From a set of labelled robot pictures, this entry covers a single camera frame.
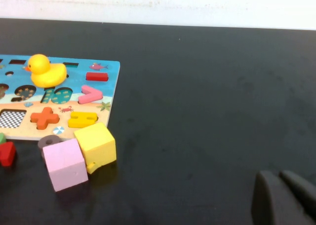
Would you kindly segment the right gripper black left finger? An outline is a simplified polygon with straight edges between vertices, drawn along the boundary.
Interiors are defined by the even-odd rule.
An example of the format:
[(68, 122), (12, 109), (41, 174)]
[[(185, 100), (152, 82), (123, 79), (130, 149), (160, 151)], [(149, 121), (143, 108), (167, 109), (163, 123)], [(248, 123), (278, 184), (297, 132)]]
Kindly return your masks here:
[(255, 178), (251, 205), (255, 225), (307, 225), (309, 216), (287, 185), (269, 171)]

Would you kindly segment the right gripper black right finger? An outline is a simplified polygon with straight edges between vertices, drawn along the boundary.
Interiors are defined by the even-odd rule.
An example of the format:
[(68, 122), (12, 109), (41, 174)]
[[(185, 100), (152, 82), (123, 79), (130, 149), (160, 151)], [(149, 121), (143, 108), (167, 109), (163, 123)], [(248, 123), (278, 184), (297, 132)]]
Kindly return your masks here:
[(316, 222), (316, 186), (289, 170), (281, 171), (279, 176), (304, 208), (305, 213)]

